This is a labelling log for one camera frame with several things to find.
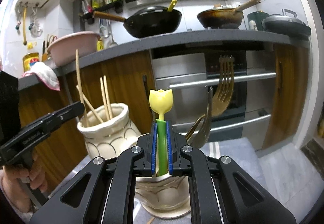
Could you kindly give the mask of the wooden chopstick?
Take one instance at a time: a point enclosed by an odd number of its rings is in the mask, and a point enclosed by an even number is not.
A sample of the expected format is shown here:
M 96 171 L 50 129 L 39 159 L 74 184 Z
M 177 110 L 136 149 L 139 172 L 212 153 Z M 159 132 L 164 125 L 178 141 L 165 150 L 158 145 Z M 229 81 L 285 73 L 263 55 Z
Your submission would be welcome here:
M 95 118 L 100 122 L 103 123 L 103 119 L 99 116 L 99 114 L 96 112 L 96 110 L 93 108 L 93 106 L 91 105 L 90 101 L 87 99 L 87 97 L 85 97 L 84 93 L 82 92 L 82 90 L 79 88 L 79 86 L 76 86 L 78 92 L 79 92 L 79 96 L 80 96 L 80 100 L 81 102 L 84 104 L 86 104 L 89 108 L 90 111 L 93 113 L 93 115 L 95 116 Z
M 105 94 L 105 89 L 104 89 L 104 84 L 103 84 L 103 78 L 100 77 L 100 88 L 101 88 L 101 93 L 102 93 L 102 99 L 103 99 L 103 105 L 106 113 L 106 118 L 107 121 L 110 120 L 109 112 L 108 112 L 108 106 L 107 106 L 107 101 L 106 101 L 106 94 Z
M 113 112 L 112 112 L 112 108 L 111 108 L 111 104 L 110 104 L 107 77 L 105 75 L 103 77 L 103 82 L 104 82 L 104 91 L 105 91 L 105 96 L 106 96 L 106 103 L 107 103 L 107 108 L 108 108 L 109 119 L 112 119 Z
M 85 107 L 85 101 L 83 98 L 83 92 L 82 92 L 82 84 L 81 84 L 81 75 L 80 75 L 80 66 L 79 66 L 79 50 L 76 49 L 75 51 L 75 66 L 76 66 L 76 76 L 77 76 L 77 85 L 78 85 L 78 91 L 79 91 L 79 97 L 81 103 Z M 83 114 L 84 120 L 85 120 L 85 126 L 88 127 L 88 119 L 87 119 L 87 112 L 86 107 Z

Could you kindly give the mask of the green yellow tulip spoon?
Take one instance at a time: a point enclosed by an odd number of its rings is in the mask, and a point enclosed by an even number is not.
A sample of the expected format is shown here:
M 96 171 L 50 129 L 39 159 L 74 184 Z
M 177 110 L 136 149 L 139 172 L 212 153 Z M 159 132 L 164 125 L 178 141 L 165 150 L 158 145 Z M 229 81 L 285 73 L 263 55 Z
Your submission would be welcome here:
M 151 109 L 158 114 L 157 122 L 158 133 L 158 173 L 157 176 L 163 176 L 168 172 L 167 161 L 167 140 L 166 140 L 166 121 L 164 116 L 173 107 L 173 91 L 159 89 L 151 90 L 149 93 L 149 105 Z

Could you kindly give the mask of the grey kitchen countertop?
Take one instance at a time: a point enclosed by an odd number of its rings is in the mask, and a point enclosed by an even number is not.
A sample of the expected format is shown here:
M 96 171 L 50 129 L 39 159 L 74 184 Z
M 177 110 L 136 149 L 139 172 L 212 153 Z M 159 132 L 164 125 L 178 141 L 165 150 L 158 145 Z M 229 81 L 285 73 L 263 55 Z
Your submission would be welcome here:
M 307 49 L 311 48 L 309 41 L 291 38 L 283 34 L 239 29 L 214 29 L 163 34 L 133 40 L 84 56 L 79 59 L 79 66 L 80 68 L 84 68 L 108 59 L 150 49 L 164 48 L 179 44 L 206 46 L 216 44 L 218 41 L 259 41 L 264 43 L 287 44 Z

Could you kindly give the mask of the white ceramic utensil holder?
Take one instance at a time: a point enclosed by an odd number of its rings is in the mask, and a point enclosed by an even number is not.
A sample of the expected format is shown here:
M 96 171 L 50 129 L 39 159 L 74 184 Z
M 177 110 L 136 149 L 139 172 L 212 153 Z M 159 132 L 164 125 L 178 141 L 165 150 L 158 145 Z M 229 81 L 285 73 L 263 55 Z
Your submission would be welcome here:
M 141 133 L 129 117 L 128 105 L 112 104 L 112 120 L 107 120 L 104 106 L 95 111 L 96 114 L 90 111 L 77 123 L 90 158 L 115 158 L 136 145 Z M 187 177 L 172 177 L 170 174 L 138 177 L 135 197 L 144 210 L 161 219 L 175 219 L 188 214 L 191 209 Z

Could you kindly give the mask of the pink white dish cloth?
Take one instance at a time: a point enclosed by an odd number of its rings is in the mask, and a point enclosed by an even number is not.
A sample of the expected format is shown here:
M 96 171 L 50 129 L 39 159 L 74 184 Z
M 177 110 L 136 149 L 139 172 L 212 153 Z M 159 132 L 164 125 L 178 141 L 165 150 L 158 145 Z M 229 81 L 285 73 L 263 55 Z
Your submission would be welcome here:
M 60 84 L 55 72 L 43 62 L 35 62 L 23 77 L 36 75 L 49 89 L 60 91 Z

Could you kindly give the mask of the pink plastic basin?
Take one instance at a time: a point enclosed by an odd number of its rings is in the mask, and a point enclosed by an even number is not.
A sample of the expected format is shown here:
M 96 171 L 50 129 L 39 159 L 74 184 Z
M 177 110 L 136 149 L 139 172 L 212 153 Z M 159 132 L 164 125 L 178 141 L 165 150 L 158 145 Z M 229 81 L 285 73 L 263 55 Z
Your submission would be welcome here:
M 79 57 L 96 52 L 99 39 L 100 35 L 91 31 L 71 33 L 51 43 L 48 53 L 56 66 L 64 66 L 75 60 L 76 50 L 79 52 Z

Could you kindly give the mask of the silver fork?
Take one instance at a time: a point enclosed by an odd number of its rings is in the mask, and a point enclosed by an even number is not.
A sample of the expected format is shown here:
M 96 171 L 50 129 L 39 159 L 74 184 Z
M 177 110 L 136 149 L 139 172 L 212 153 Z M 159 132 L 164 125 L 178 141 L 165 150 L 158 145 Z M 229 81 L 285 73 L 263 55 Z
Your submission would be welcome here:
M 207 98 L 208 98 L 207 111 L 203 119 L 202 126 L 199 129 L 199 131 L 197 133 L 193 133 L 191 138 L 187 141 L 187 143 L 192 147 L 202 148 L 209 140 L 210 130 L 211 130 L 211 110 L 212 110 L 212 99 L 213 99 L 212 87 L 210 87 L 208 90 Z

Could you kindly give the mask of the yellow cooking oil bottle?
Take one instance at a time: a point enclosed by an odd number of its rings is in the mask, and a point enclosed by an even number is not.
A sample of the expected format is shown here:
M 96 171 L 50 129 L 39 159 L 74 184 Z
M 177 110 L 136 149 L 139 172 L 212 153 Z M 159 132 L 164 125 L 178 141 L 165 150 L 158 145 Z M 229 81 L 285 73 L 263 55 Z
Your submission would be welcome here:
M 27 43 L 27 52 L 22 58 L 24 72 L 29 71 L 36 62 L 39 62 L 39 52 L 36 46 L 36 41 Z

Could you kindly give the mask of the gold fork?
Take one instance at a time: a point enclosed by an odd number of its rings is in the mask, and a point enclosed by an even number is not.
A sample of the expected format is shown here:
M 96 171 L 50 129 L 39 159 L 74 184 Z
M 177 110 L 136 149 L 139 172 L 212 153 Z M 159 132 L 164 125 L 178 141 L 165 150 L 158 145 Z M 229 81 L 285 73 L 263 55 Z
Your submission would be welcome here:
M 213 116 L 220 116 L 230 104 L 234 88 L 234 58 L 231 56 L 220 56 L 220 78 L 216 92 L 212 99 L 211 119 Z M 202 126 L 205 114 L 199 117 L 194 125 L 189 129 L 185 138 L 188 141 L 193 133 L 197 133 Z

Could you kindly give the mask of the built-in steel oven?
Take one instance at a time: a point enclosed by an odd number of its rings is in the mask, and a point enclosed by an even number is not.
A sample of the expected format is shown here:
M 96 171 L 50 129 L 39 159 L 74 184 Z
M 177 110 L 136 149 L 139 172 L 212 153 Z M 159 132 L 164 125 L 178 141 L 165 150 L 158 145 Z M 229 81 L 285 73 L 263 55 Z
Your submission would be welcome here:
M 151 62 L 158 89 L 172 89 L 174 105 L 166 118 L 174 131 L 185 134 L 205 114 L 207 91 L 216 91 L 220 56 L 234 59 L 234 87 L 228 108 L 212 115 L 209 141 L 246 137 L 255 150 L 266 139 L 275 86 L 275 56 L 265 50 L 240 51 L 226 45 L 153 49 Z

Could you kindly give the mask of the yellow spatula in wok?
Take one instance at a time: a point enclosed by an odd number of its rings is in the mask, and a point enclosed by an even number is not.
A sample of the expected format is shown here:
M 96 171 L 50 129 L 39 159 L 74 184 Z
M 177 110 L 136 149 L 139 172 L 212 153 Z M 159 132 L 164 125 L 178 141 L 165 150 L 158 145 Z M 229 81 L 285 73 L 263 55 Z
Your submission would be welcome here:
M 177 4 L 177 0 L 172 0 L 167 8 L 167 12 L 171 12 L 174 9 L 176 4 Z

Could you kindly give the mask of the brown frying pan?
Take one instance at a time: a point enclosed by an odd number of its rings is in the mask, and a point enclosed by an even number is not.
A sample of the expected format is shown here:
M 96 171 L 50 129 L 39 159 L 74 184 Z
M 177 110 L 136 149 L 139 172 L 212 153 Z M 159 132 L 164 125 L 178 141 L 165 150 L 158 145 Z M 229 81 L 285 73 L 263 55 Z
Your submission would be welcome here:
M 259 3 L 261 0 L 249 0 L 236 8 L 215 7 L 199 13 L 197 19 L 204 28 L 238 29 L 243 21 L 243 11 Z

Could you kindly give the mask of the dark green kettle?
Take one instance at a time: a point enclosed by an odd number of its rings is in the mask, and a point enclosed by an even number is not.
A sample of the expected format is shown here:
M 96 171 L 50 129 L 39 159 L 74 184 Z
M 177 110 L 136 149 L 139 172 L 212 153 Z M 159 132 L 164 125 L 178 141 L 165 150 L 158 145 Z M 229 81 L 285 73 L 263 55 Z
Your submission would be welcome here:
M 249 29 L 251 31 L 264 31 L 262 21 L 267 17 L 269 17 L 269 14 L 263 11 L 256 11 L 248 14 Z

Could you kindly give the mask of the black wall spice rack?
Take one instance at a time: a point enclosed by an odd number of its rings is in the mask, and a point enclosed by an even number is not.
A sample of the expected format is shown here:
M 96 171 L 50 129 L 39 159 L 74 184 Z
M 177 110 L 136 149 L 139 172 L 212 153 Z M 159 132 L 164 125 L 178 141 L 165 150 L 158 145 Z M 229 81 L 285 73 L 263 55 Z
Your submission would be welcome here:
M 117 14 L 123 12 L 123 0 L 81 0 L 79 17 L 87 24 L 94 24 L 93 13 L 95 11 L 108 13 L 114 11 Z

